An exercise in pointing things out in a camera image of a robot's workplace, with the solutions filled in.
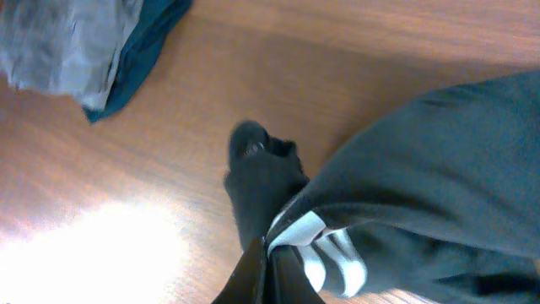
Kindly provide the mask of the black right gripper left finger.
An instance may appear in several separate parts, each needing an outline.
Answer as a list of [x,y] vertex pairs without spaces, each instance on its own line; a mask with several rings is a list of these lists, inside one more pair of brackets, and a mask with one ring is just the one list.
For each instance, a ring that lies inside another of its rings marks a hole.
[[262,304],[266,269],[264,239],[258,238],[244,251],[226,285],[212,304]]

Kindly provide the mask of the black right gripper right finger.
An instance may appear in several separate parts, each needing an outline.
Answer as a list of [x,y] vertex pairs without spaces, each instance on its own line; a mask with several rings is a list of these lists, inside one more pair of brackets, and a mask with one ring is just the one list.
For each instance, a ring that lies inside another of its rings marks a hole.
[[278,247],[269,258],[271,304],[324,304],[305,276],[292,247]]

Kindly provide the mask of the dark green t-shirt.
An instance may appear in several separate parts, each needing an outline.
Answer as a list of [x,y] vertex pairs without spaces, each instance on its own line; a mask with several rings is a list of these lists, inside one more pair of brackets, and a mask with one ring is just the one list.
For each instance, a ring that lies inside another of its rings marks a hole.
[[436,90],[353,136],[314,177],[246,121],[224,187],[240,244],[290,247],[314,291],[539,300],[539,74]]

